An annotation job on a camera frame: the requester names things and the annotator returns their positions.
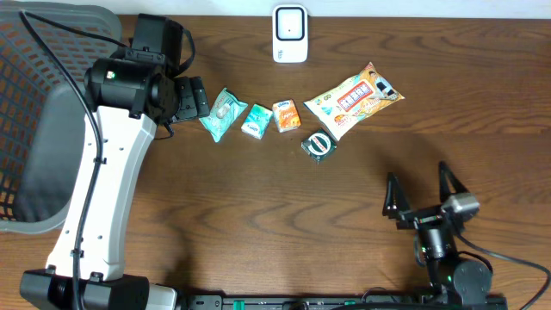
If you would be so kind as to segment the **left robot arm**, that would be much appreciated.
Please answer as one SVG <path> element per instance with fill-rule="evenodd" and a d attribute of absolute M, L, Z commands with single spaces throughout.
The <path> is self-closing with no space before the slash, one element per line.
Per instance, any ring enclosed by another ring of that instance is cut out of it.
<path fill-rule="evenodd" d="M 159 127 L 205 117 L 206 91 L 186 77 L 191 33 L 160 15 L 138 17 L 129 44 L 97 59 L 74 87 L 85 119 L 83 154 L 65 223 L 42 270 L 21 280 L 39 309 L 179 309 L 171 287 L 125 273 L 125 238 L 140 167 Z"/>

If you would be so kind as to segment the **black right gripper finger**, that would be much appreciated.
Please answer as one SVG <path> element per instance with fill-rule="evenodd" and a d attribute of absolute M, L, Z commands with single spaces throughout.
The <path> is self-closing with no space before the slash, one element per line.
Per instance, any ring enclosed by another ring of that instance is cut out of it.
<path fill-rule="evenodd" d="M 387 174 L 387 192 L 382 209 L 383 215 L 400 215 L 409 211 L 410 204 L 406 198 L 398 178 L 392 173 Z"/>
<path fill-rule="evenodd" d="M 468 189 L 455 176 L 446 162 L 438 164 L 440 202 L 446 202 L 452 195 L 468 193 Z"/>

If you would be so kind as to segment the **orange tissue pack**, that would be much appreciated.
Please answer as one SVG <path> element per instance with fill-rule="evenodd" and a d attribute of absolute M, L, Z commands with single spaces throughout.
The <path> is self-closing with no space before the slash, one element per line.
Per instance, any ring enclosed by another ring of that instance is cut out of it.
<path fill-rule="evenodd" d="M 274 103 L 272 111 L 279 133 L 284 133 L 300 127 L 300 116 L 292 99 Z"/>

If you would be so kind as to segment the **mint Zappy wipes packet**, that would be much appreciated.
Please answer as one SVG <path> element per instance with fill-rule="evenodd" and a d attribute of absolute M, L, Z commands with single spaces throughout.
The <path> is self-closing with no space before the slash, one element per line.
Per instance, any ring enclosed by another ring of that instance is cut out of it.
<path fill-rule="evenodd" d="M 240 101 L 232 92 L 224 88 L 216 97 L 209 115 L 200 118 L 200 122 L 210 132 L 214 142 L 218 143 L 247 107 L 246 102 Z"/>

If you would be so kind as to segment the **Zam-Buk ointment tin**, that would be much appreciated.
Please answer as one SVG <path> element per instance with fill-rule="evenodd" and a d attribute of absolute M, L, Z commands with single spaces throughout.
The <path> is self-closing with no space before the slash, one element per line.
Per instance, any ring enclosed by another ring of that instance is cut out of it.
<path fill-rule="evenodd" d="M 337 142 L 324 130 L 310 134 L 300 143 L 302 150 L 317 164 L 320 164 L 337 149 Z"/>

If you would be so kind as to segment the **teal tissue pack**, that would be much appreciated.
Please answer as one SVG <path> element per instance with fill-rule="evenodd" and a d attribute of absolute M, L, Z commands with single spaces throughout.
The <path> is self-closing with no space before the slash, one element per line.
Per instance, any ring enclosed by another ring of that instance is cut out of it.
<path fill-rule="evenodd" d="M 273 112 L 270 109 L 254 104 L 245 118 L 241 130 L 243 133 L 260 140 L 264 136 L 272 117 Z"/>

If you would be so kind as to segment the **large yellow wipes packet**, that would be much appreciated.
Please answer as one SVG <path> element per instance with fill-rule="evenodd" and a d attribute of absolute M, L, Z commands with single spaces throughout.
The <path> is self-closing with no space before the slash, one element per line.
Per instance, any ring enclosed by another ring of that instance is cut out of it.
<path fill-rule="evenodd" d="M 404 99 L 369 62 L 360 73 L 304 102 L 335 140 L 357 123 Z"/>

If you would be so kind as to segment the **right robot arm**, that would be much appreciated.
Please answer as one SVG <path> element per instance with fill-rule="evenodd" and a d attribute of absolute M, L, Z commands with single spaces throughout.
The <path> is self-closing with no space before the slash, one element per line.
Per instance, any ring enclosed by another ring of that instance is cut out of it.
<path fill-rule="evenodd" d="M 440 203 L 413 209 L 399 179 L 389 173 L 382 215 L 395 220 L 399 230 L 416 232 L 416 259 L 427 269 L 432 289 L 428 303 L 484 305 L 492 285 L 492 267 L 478 255 L 458 251 L 455 243 L 464 224 L 480 211 L 480 203 L 443 161 L 438 165 L 438 178 Z"/>

